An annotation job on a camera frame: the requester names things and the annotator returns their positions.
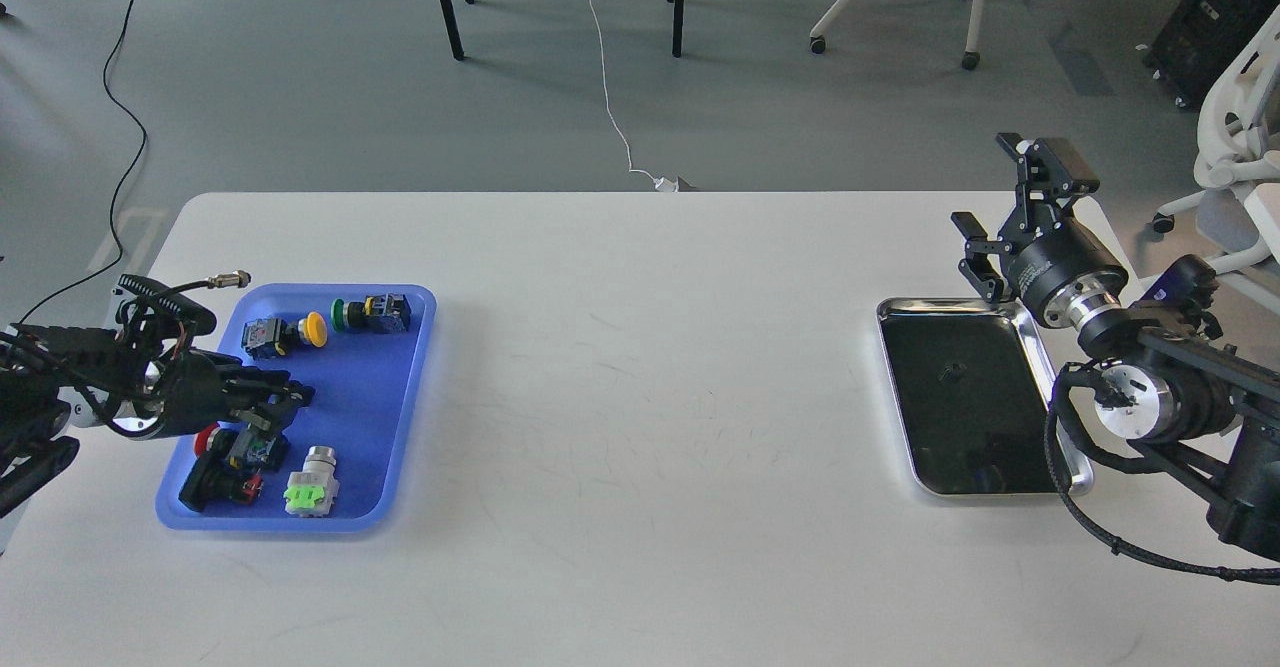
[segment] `power cord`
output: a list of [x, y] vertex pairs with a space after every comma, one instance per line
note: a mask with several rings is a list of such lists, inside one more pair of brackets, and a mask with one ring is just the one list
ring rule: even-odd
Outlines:
[[120, 102], [119, 99], [115, 99], [115, 95], [111, 93], [111, 84], [110, 84], [110, 82], [108, 79], [108, 74], [109, 74], [109, 72], [111, 69], [111, 61], [115, 61], [115, 58], [119, 56], [120, 46], [124, 44], [124, 35], [127, 35], [128, 29], [129, 29], [129, 15], [133, 15], [133, 5], [134, 5], [134, 3], [137, 3], [137, 0], [129, 0], [129, 6], [125, 8], [125, 10], [124, 10], [124, 24], [120, 26], [120, 37], [115, 38], [115, 46], [111, 47], [110, 55], [106, 56], [106, 61], [102, 64], [102, 90], [106, 90], [106, 96], [111, 100], [111, 102], [114, 102], [116, 108], [122, 108], [122, 110], [124, 110], [124, 114], [128, 115], [129, 119], [133, 120], [133, 124], [138, 125], [138, 131], [142, 131], [142, 143], [138, 143], [138, 151], [133, 155], [133, 160], [129, 163], [128, 169], [125, 169], [124, 174], [120, 175], [120, 181], [118, 181], [118, 183], [115, 183], [115, 189], [111, 193], [111, 206], [108, 209], [108, 213], [106, 213], [106, 221], [108, 221], [109, 228], [111, 229], [111, 239], [113, 239], [113, 242], [115, 242], [115, 257], [110, 262], [106, 262], [106, 265], [104, 265], [104, 266], [99, 268], [97, 270], [92, 271], [90, 275], [87, 275], [87, 277], [84, 277], [84, 278], [82, 278], [79, 280], [74, 280], [72, 284], [69, 284], [69, 285], [67, 285], [64, 288], [60, 288], [58, 292], [54, 292], [49, 297], [45, 297], [40, 302], [37, 302], [35, 307], [32, 307], [31, 310], [27, 310], [27, 314], [23, 315], [20, 320], [18, 320], [18, 324], [26, 323], [27, 319], [31, 317], [32, 312], [36, 312], [36, 310], [40, 310], [51, 298], [55, 298], [59, 294], [63, 294], [64, 292], [67, 292], [69, 289], [74, 289], [74, 288], [77, 288], [77, 287], [79, 287], [82, 284], [87, 283], [87, 280], [91, 280], [91, 279], [93, 279], [93, 278], [104, 274], [105, 271], [110, 270], [115, 265], [119, 265], [120, 260], [124, 259], [124, 243], [120, 242], [120, 233], [119, 233], [119, 230], [115, 229], [115, 205], [119, 201], [120, 189], [124, 187], [124, 181], [128, 181], [129, 175], [133, 174], [133, 169], [134, 169], [134, 166], [138, 165], [138, 160], [141, 160], [142, 152], [147, 149], [148, 136], [147, 136], [147, 128], [145, 128], [145, 125], [142, 125], [142, 120], [138, 119], [138, 117], [134, 115], [133, 111], [129, 110], [129, 108], [125, 108], [124, 102]]
[[604, 29], [600, 29], [600, 17], [595, 13], [595, 1], [586, 0], [586, 5], [591, 8], [591, 19], [595, 20], [595, 37], [600, 44], [600, 84], [604, 88], [604, 111], [609, 115], [609, 123], [613, 125], [613, 131], [618, 133], [618, 138], [622, 140], [622, 146], [627, 149], [627, 174], [641, 174], [653, 181], [654, 188], [660, 192], [673, 192], [673, 189], [664, 188], [666, 186], [675, 187], [675, 183], [667, 178], [658, 179], [650, 172], [641, 170], [635, 166], [635, 161], [631, 160], [631, 142], [627, 141], [627, 136], [622, 134], [622, 128], [618, 125], [618, 120], [613, 117], [613, 106], [609, 102], [609, 70], [604, 63]]

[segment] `white cable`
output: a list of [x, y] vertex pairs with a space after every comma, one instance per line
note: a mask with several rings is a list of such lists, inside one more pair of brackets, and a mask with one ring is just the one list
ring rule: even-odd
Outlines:
[[591, 8], [591, 19], [595, 20], [595, 36], [600, 41], [600, 83], [604, 84], [604, 111], [608, 111], [609, 122], [613, 123], [613, 131], [618, 133], [618, 137], [622, 138], [622, 146], [627, 149], [627, 174], [636, 172], [636, 174], [648, 175], [654, 184], [658, 184], [658, 179], [654, 178], [653, 174], [637, 169], [631, 161], [631, 143], [627, 142], [627, 136], [622, 134], [622, 128], [620, 128], [618, 120], [613, 119], [613, 108], [609, 106], [609, 73], [604, 67], [604, 32], [600, 29], [600, 17], [595, 14], [595, 3], [591, 0], [586, 0], [586, 3]]

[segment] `white table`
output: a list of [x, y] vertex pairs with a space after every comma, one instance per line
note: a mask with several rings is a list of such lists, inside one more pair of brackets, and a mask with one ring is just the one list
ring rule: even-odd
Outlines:
[[[1052, 497], [910, 480], [874, 309], [970, 294], [948, 215], [995, 229], [1011, 201], [196, 198], [160, 280], [435, 293], [396, 506], [349, 538], [169, 531], [173, 443], [82, 431], [0, 558], [0, 663], [1275, 664], [1280, 590], [1111, 557]], [[195, 294], [224, 319], [239, 297]], [[1169, 478], [1100, 472], [1082, 503], [1172, 556], [1266, 565]]]

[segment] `black cable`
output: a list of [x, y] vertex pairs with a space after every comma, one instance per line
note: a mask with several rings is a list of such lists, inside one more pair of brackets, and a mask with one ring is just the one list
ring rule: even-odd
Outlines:
[[[160, 292], [157, 292], [155, 294], [137, 294], [137, 297], [134, 297], [134, 298], [132, 298], [132, 300], [129, 300], [127, 302], [122, 302], [122, 303], [119, 303], [119, 307], [115, 307], [115, 320], [116, 320], [116, 323], [119, 323], [119, 324], [123, 325], [123, 324], [125, 324], [124, 311], [128, 310], [128, 309], [131, 309], [131, 307], [140, 307], [140, 306], [143, 306], [143, 303], [146, 303], [146, 306], [148, 309], [154, 310], [155, 309], [155, 303], [159, 302], [160, 300], [164, 300], [165, 297], [173, 297], [173, 294], [178, 294], [180, 292], [191, 292], [192, 289], [197, 289], [197, 288], [201, 288], [201, 287], [204, 287], [204, 288], [210, 287], [209, 280], [189, 280], [189, 283], [187, 283], [187, 284], [179, 284], [178, 287], [170, 287], [170, 288], [163, 289], [163, 291], [160, 291]], [[140, 312], [134, 312], [134, 316], [141, 317], [143, 315], [140, 315]]]
[[1071, 444], [1075, 446], [1085, 457], [1102, 465], [1103, 467], [1111, 467], [1117, 472], [1124, 472], [1126, 475], [1153, 475], [1160, 472], [1160, 467], [1153, 465], [1146, 457], [1121, 457], [1114, 452], [1107, 452], [1098, 447], [1093, 438], [1089, 437], [1088, 430], [1084, 429], [1084, 422], [1080, 421], [1079, 412], [1075, 411], [1075, 406], [1071, 405], [1070, 399], [1066, 399], [1065, 394], [1070, 393], [1070, 389], [1076, 387], [1089, 388], [1094, 390], [1094, 394], [1102, 389], [1110, 389], [1106, 382], [1102, 380], [1101, 374], [1093, 369], [1093, 364], [1089, 365], [1076, 365], [1074, 362], [1068, 362], [1059, 371], [1057, 379], [1053, 380], [1053, 393], [1052, 402], [1057, 406], [1056, 415], [1057, 420], [1062, 425], [1062, 431], [1070, 438]]
[[38, 357], [42, 362], [45, 362], [45, 365], [50, 367], [50, 370], [61, 373], [63, 375], [68, 376], [69, 380], [73, 383], [70, 387], [91, 387], [93, 389], [100, 389], [102, 392], [114, 393], [124, 399], [131, 399], [131, 401], [155, 399], [155, 394], [123, 392], [110, 385], [104, 385], [102, 383], [93, 380], [91, 376], [87, 376], [77, 371], [76, 367], [68, 366], [65, 362], [59, 360], [59, 357], [55, 357], [52, 353], [45, 350], [41, 344], [37, 344], [29, 339], [23, 339], [13, 334], [0, 333], [0, 342], [5, 344], [12, 344], [12, 347], [18, 348], [18, 351], [22, 352], [23, 355], [28, 355], [31, 357]]
[[[1059, 380], [1068, 371], [1068, 367], [1062, 367], [1059, 374]], [[1101, 525], [1089, 518], [1083, 510], [1071, 499], [1068, 494], [1066, 481], [1062, 474], [1059, 471], [1057, 463], [1052, 458], [1053, 453], [1053, 440], [1057, 435], [1057, 419], [1059, 419], [1059, 399], [1069, 399], [1070, 388], [1061, 394], [1057, 390], [1057, 385], [1053, 387], [1053, 398], [1048, 405], [1048, 416], [1044, 419], [1044, 460], [1048, 462], [1048, 474], [1053, 480], [1053, 486], [1057, 488], [1057, 497], [1066, 506], [1068, 512], [1075, 517], [1075, 521], [1080, 524], [1091, 535], [1098, 539], [1107, 548], [1111, 548], [1111, 554], [1124, 554], [1125, 557], [1137, 559], [1152, 567], [1160, 567], [1162, 570], [1171, 570], [1175, 572], [1188, 572], [1192, 575], [1204, 575], [1211, 577], [1217, 577], [1225, 581], [1243, 581], [1253, 583], [1258, 585], [1280, 585], [1280, 568], [1231, 568], [1231, 567], [1207, 567], [1203, 565], [1192, 565], [1189, 562], [1183, 562], [1180, 559], [1174, 559], [1171, 557], [1165, 557], [1162, 554], [1151, 552], [1148, 549], [1139, 548], [1135, 544], [1125, 542], [1119, 536], [1108, 533]]]
[[129, 6], [125, 8], [125, 10], [124, 10], [124, 24], [120, 26], [120, 37], [116, 38], [115, 47], [111, 47], [110, 55], [106, 56], [106, 61], [102, 64], [102, 90], [106, 90], [106, 96], [111, 100], [111, 102], [114, 102], [116, 108], [122, 108], [122, 110], [124, 110], [124, 114], [129, 115], [129, 119], [133, 120], [133, 124], [137, 124], [138, 129], [142, 131], [142, 143], [138, 143], [138, 151], [137, 151], [137, 154], [133, 155], [133, 161], [129, 163], [128, 169], [125, 169], [124, 174], [120, 175], [120, 181], [118, 181], [118, 183], [115, 183], [115, 192], [111, 193], [111, 206], [109, 207], [109, 210], [106, 213], [106, 221], [108, 221], [109, 228], [111, 229], [111, 239], [114, 239], [114, 242], [115, 242], [115, 257], [110, 262], [106, 262], [106, 265], [104, 265], [100, 269], [92, 271], [92, 274], [90, 274], [90, 275], [87, 275], [87, 277], [84, 277], [82, 279], [74, 280], [72, 284], [69, 284], [69, 285], [67, 285], [64, 288], [60, 288], [58, 292], [51, 293], [49, 297], [45, 297], [40, 302], [37, 302], [35, 307], [32, 307], [31, 310], [27, 310], [27, 314], [23, 315], [20, 320], [18, 320], [18, 324], [26, 323], [27, 319], [31, 317], [32, 312], [36, 312], [36, 310], [40, 310], [51, 298], [58, 297], [60, 293], [64, 293], [68, 289], [74, 289], [74, 288], [77, 288], [77, 287], [79, 287], [82, 284], [87, 283], [87, 280], [91, 280], [91, 279], [101, 275], [102, 271], [108, 271], [111, 268], [114, 268], [115, 265], [119, 265], [120, 260], [124, 259], [124, 243], [120, 242], [120, 234], [115, 229], [115, 202], [119, 201], [120, 189], [124, 187], [124, 181], [129, 179], [129, 175], [133, 172], [133, 166], [137, 166], [138, 160], [141, 160], [141, 157], [142, 157], [142, 152], [147, 149], [148, 136], [147, 136], [147, 128], [145, 128], [145, 125], [142, 125], [142, 120], [138, 119], [138, 117], [134, 115], [133, 111], [129, 110], [129, 108], [125, 108], [124, 104], [119, 101], [119, 99], [115, 99], [114, 93], [111, 93], [111, 86], [110, 86], [110, 82], [108, 79], [108, 73], [110, 70], [111, 61], [114, 60], [114, 58], [116, 55], [119, 55], [120, 46], [124, 44], [124, 35], [127, 35], [128, 29], [129, 29], [129, 15], [133, 14], [133, 3], [136, 3], [136, 1], [137, 0], [129, 0]]
[[93, 393], [88, 390], [87, 385], [72, 385], [72, 389], [74, 389], [81, 397], [84, 398], [84, 402], [88, 405], [90, 412], [92, 412], [93, 416], [97, 417], [97, 421], [106, 425], [109, 430], [125, 438], [137, 437], [137, 433], [124, 429], [115, 421], [115, 417], [110, 412], [108, 412], [105, 407], [102, 407], [102, 403], [99, 402], [97, 397], [95, 397]]

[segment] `blue tray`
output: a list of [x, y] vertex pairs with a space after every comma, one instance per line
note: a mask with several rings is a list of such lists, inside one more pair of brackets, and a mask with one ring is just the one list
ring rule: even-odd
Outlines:
[[[241, 348], [241, 332], [250, 320], [300, 320], [315, 311], [329, 323], [334, 298], [360, 301], [366, 294], [387, 293], [403, 294], [410, 303], [406, 333], [340, 333], [330, 324], [329, 343], [320, 350], [255, 361]], [[204, 512], [192, 512], [178, 502], [178, 490], [196, 462], [195, 438], [179, 438], [156, 493], [156, 516], [175, 530], [356, 533], [371, 527], [396, 498], [434, 319], [435, 297], [417, 285], [268, 284], [244, 294], [218, 351], [264, 370], [288, 370], [293, 379], [316, 389], [315, 399], [284, 430], [291, 443], [284, 465], [279, 472], [262, 472], [262, 493], [248, 506], [215, 501]], [[283, 494], [289, 474], [302, 469], [307, 449], [316, 444], [337, 452], [338, 497], [326, 517], [288, 515]]]

